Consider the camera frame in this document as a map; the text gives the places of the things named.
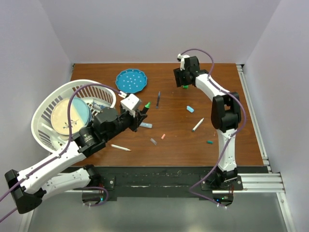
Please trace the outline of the black green highlighter pen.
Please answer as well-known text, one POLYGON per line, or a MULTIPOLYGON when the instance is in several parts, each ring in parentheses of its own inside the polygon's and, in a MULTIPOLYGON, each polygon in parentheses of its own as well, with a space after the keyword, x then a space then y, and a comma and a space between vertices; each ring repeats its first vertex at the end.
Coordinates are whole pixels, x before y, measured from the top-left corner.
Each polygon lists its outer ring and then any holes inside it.
POLYGON ((144 107, 143 110, 141 111, 142 114, 146 114, 148 110, 150 109, 151 102, 148 102, 144 107))

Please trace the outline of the light blue highlighter pen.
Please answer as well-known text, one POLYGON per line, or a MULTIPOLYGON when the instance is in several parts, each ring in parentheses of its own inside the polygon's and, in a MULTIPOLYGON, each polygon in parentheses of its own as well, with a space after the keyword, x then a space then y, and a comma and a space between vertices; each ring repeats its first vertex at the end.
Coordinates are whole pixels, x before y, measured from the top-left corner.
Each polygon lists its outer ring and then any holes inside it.
POLYGON ((153 125, 152 125, 152 124, 149 124, 149 123, 144 123, 144 122, 142 122, 142 123, 140 124, 140 127, 144 127, 144 128, 149 128, 149 129, 151 129, 151 128, 153 127, 153 125))

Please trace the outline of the light blue pen cap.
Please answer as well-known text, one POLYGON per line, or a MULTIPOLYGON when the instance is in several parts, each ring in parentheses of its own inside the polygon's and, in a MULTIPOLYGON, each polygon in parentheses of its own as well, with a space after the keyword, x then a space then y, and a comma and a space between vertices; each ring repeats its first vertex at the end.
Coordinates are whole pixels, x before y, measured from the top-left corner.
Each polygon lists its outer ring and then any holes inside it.
POLYGON ((194 112, 194 109, 190 106, 187 106, 186 107, 187 111, 189 111, 190 113, 193 113, 194 112))

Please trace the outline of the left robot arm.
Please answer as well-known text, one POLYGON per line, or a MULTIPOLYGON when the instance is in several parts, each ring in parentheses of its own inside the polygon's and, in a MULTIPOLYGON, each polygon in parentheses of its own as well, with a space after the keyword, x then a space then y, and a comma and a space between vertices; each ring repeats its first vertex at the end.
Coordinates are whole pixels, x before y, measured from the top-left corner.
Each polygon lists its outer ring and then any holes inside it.
POLYGON ((11 196, 20 214, 32 211, 43 201, 71 189, 96 189, 101 181, 93 165, 86 165, 77 171, 63 174, 62 171, 105 148, 106 143, 126 129, 133 132, 147 117, 148 108, 129 111, 104 108, 93 121, 80 129, 59 149, 32 167, 10 170, 5 179, 11 189, 11 196))

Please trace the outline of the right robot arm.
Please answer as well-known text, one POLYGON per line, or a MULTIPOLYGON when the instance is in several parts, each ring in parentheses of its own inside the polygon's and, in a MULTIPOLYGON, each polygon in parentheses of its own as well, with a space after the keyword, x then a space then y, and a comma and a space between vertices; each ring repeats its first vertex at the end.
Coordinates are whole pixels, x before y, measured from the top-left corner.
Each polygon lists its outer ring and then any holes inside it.
POLYGON ((181 63, 174 70, 177 87, 194 85, 212 101, 211 123, 217 130, 219 141, 218 164, 211 172, 212 186, 225 190, 238 176, 235 140, 241 122, 239 94, 221 87, 206 70, 200 69, 196 56, 179 54, 177 60, 181 63))

